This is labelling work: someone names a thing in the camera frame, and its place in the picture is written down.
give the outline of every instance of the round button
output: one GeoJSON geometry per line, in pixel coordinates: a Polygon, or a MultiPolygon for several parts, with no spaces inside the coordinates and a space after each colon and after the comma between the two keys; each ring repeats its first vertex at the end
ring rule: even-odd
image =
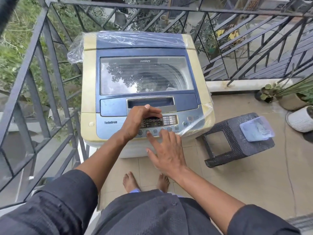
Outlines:
{"type": "Polygon", "coordinates": [[[188,124],[188,122],[184,121],[184,122],[182,123],[182,125],[183,125],[184,127],[187,127],[189,124],[188,124]]]}

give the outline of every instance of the dark gray shirt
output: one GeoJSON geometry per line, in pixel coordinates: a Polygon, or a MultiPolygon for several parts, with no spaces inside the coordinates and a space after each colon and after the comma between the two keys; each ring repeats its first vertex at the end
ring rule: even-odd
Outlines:
{"type": "MultiPolygon", "coordinates": [[[[83,234],[98,202],[97,188],[72,170],[0,218],[0,234],[83,234]]],[[[193,199],[151,190],[125,194],[101,213],[94,234],[220,234],[193,199]]],[[[232,218],[228,235],[295,235],[299,230],[255,205],[232,218]]]]}

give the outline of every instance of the white ribbed pot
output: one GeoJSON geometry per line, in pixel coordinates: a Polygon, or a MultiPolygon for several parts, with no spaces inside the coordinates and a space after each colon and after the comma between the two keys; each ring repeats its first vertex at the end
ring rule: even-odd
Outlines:
{"type": "Polygon", "coordinates": [[[313,130],[313,119],[307,112],[308,107],[313,106],[303,107],[302,109],[287,115],[286,120],[290,127],[303,133],[313,130]]]}

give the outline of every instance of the brown pot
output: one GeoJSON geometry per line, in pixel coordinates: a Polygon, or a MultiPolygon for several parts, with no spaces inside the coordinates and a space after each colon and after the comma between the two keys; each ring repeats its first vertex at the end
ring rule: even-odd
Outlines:
{"type": "Polygon", "coordinates": [[[299,110],[308,105],[307,102],[301,100],[295,93],[283,96],[278,100],[278,102],[280,106],[286,110],[299,110]]]}

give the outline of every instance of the glass lid window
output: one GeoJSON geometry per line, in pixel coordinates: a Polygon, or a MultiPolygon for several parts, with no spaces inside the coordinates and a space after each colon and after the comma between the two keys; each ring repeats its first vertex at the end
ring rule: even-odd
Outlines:
{"type": "Polygon", "coordinates": [[[100,94],[193,90],[184,56],[100,58],[100,94]]]}

